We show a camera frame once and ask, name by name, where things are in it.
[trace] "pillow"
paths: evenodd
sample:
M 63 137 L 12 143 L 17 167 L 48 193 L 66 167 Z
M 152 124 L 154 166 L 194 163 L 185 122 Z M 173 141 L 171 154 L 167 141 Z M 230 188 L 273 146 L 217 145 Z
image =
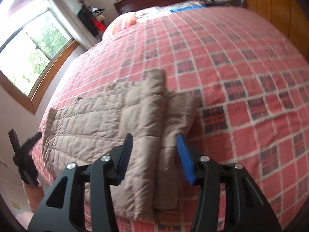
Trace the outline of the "pillow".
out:
M 136 24 L 136 13 L 129 12 L 118 16 L 112 23 L 107 27 L 106 31 L 102 36 L 102 40 L 109 38 L 116 33 L 127 29 Z

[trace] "beige quilted jacket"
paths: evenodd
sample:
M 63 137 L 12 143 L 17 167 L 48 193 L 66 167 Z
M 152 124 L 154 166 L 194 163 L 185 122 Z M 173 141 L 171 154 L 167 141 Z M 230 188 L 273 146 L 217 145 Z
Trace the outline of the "beige quilted jacket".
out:
M 177 205 L 176 134 L 187 134 L 198 105 L 191 94 L 167 90 L 161 70 L 138 83 L 109 84 L 93 98 L 49 111 L 42 148 L 46 168 L 57 177 L 70 162 L 92 163 L 130 132 L 134 143 L 125 179 L 111 186 L 115 214 L 155 222 L 155 210 Z M 89 192 L 86 187 L 86 201 Z

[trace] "red plaid bedspread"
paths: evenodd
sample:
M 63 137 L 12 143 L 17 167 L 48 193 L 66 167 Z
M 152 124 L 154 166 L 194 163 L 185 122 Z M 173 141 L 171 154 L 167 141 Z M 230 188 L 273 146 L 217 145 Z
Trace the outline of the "red plaid bedspread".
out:
M 108 82 L 138 81 L 157 67 L 166 71 L 169 88 L 202 99 L 188 141 L 217 162 L 243 163 L 286 226 L 308 196 L 309 67 L 296 48 L 244 9 L 178 12 L 137 24 L 78 57 L 48 108 L 94 95 Z M 52 184 L 41 142 L 33 158 Z M 120 231 L 189 231 L 198 191 L 185 183 L 178 207 L 160 224 L 119 218 Z M 218 227 L 223 224 L 221 211 Z

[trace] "green trees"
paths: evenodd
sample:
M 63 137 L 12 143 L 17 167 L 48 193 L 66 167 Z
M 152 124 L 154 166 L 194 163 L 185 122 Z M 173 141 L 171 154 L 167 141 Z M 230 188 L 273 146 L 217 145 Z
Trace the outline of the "green trees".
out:
M 23 74 L 22 80 L 24 85 L 28 84 L 27 88 L 23 86 L 23 93 L 28 95 L 35 84 L 38 76 L 44 71 L 50 60 L 54 58 L 57 53 L 68 42 L 59 29 L 46 16 L 45 22 L 38 32 L 29 34 L 30 38 L 37 45 L 37 48 L 30 53 L 29 61 L 32 70 L 27 74 Z

